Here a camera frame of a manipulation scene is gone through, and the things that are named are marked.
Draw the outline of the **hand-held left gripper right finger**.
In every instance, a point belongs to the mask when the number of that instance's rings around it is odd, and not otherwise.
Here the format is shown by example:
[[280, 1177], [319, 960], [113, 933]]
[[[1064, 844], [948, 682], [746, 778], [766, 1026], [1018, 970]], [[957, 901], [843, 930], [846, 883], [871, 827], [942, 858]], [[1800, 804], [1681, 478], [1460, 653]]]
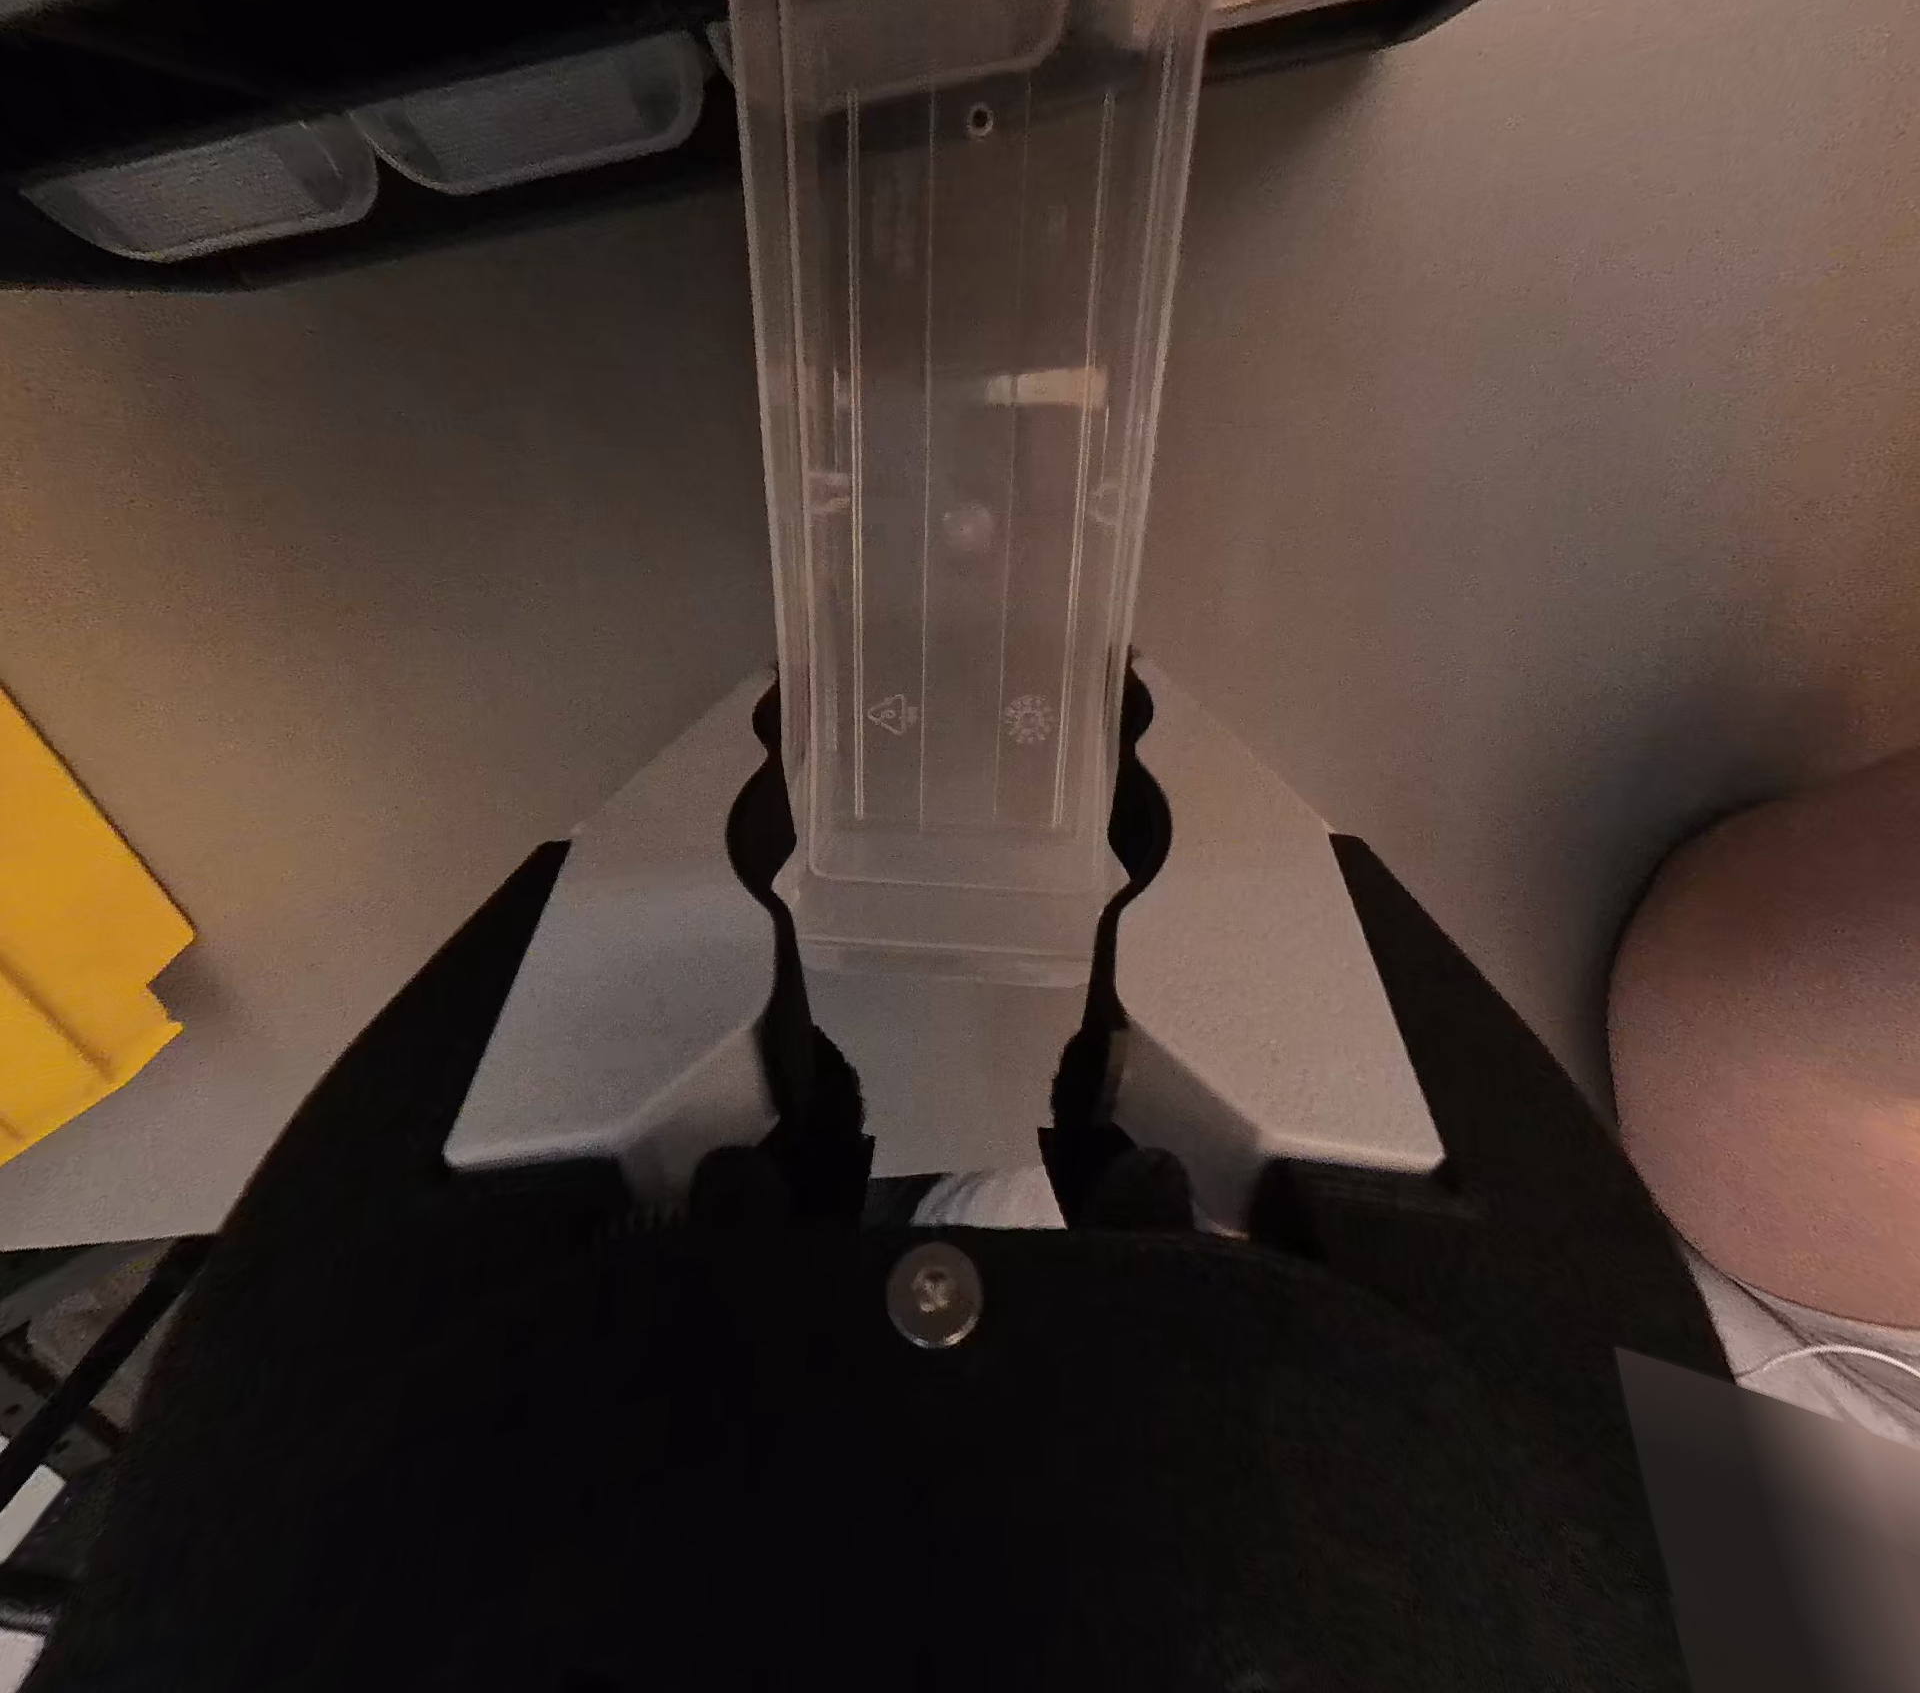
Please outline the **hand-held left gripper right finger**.
[[1324, 818], [1169, 673], [1126, 673], [1121, 884], [1039, 1132], [1070, 1228], [1449, 1217], [1449, 1158]]

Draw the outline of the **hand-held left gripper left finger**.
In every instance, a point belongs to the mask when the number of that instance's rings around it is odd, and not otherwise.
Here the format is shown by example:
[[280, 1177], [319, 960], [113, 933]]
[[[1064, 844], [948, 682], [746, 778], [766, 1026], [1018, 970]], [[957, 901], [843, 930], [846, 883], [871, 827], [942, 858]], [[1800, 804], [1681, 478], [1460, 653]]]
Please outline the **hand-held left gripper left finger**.
[[809, 1209], [858, 1210], [860, 1084], [818, 1028], [777, 876], [796, 844], [774, 673], [755, 671], [580, 825], [445, 1139], [460, 1173], [608, 1162], [680, 1209], [766, 1146]]

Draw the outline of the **yellow plastic bin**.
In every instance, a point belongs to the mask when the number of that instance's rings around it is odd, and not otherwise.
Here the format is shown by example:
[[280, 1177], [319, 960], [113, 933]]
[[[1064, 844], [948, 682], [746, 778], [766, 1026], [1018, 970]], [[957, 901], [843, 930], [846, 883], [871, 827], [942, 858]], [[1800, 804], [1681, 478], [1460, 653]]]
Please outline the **yellow plastic bin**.
[[180, 1035], [157, 981], [196, 930], [29, 715], [3, 699], [3, 1158]]

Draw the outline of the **person's right forearm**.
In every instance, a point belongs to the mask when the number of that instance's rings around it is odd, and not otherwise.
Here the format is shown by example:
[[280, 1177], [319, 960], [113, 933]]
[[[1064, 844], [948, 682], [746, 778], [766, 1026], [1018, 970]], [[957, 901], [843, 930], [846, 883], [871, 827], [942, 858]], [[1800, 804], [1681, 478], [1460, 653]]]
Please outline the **person's right forearm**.
[[1682, 844], [1620, 938], [1606, 1040], [1625, 1150], [1697, 1254], [1917, 1330], [1917, 751]]

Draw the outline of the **clear plastic drawer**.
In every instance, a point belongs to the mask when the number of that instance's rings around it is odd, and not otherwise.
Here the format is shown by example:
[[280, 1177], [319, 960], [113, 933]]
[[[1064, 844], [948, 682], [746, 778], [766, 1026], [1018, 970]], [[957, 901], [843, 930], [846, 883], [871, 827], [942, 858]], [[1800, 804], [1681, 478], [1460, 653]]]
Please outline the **clear plastic drawer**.
[[728, 0], [809, 970], [1088, 976], [1210, 0]]

